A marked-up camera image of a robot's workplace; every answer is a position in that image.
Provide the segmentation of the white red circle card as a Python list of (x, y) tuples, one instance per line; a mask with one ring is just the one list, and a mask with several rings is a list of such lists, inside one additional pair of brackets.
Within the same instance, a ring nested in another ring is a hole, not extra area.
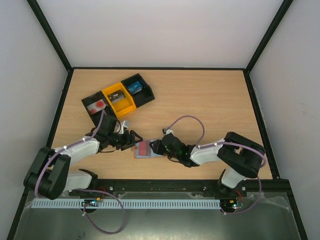
[(139, 157), (149, 157), (150, 156), (150, 141), (149, 140), (144, 140), (144, 141), (141, 141), (143, 142), (143, 146), (141, 146), (139, 149), (138, 149), (138, 156)]

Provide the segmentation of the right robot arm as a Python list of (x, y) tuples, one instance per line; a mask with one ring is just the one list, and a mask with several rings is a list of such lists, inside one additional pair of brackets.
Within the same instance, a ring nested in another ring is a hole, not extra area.
[(224, 196), (233, 193), (243, 180), (256, 179), (260, 168), (267, 163), (263, 146), (232, 131), (219, 141), (200, 146), (186, 145), (168, 133), (149, 146), (153, 153), (188, 168), (223, 161), (228, 168), (219, 177), (217, 191)]

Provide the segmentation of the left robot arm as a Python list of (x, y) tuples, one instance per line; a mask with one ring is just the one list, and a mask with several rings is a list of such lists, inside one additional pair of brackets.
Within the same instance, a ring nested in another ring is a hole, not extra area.
[(70, 172), (70, 167), (91, 155), (106, 153), (107, 147), (124, 151), (143, 141), (126, 122), (101, 113), (99, 122), (80, 140), (58, 148), (42, 147), (36, 154), (23, 185), (35, 196), (57, 199), (63, 192), (87, 189), (93, 174), (87, 170)]

